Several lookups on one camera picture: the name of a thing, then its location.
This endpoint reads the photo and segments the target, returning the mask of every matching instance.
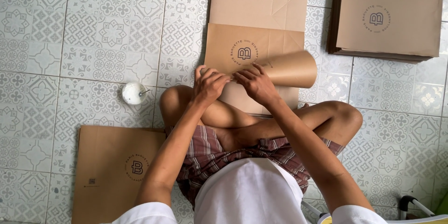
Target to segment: ceramic tile floor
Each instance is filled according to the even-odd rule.
[[[79,125],[163,127],[161,93],[192,85],[203,61],[207,2],[0,0],[0,218],[70,223]],[[334,56],[323,49],[331,0],[308,5],[305,46],[318,79],[299,101],[362,112],[339,158],[380,215],[398,217],[399,194],[434,209],[448,188],[448,22],[440,57],[418,65]],[[151,89],[141,106],[120,99],[131,80]],[[313,181],[305,198],[326,211]],[[176,186],[172,208],[179,223],[193,223]]]

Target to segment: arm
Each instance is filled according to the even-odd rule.
[[[357,205],[373,210],[339,159],[280,98],[264,68],[258,64],[254,66],[255,69],[234,73],[235,79],[244,86],[251,98],[271,112],[322,192],[330,213],[344,205]]]
[[[152,160],[140,186],[135,205],[162,202],[171,206],[171,189],[181,170],[191,137],[204,111],[220,95],[230,77],[208,69],[203,76],[195,71],[193,97],[171,134]]]

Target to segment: person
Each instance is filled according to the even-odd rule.
[[[333,223],[383,224],[336,157],[360,129],[361,114],[327,101],[291,110],[264,68],[234,80],[272,119],[252,117],[217,98],[230,76],[199,66],[194,87],[168,88],[160,109],[168,137],[152,160],[135,207],[114,224],[174,224],[171,190],[177,180],[194,206],[195,224],[307,223],[301,211],[311,177]]]

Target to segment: white t-shirt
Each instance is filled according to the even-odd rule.
[[[200,189],[195,203],[195,224],[306,224],[300,205],[303,198],[294,178],[267,158],[245,158],[212,175]],[[379,215],[361,206],[341,206],[332,215],[334,224],[386,224]],[[113,224],[176,224],[171,208],[163,203],[141,204]]]

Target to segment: foot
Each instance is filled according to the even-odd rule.
[[[235,130],[230,128],[210,127],[215,131],[216,137],[223,147],[224,151],[234,151],[244,147],[236,140]]]

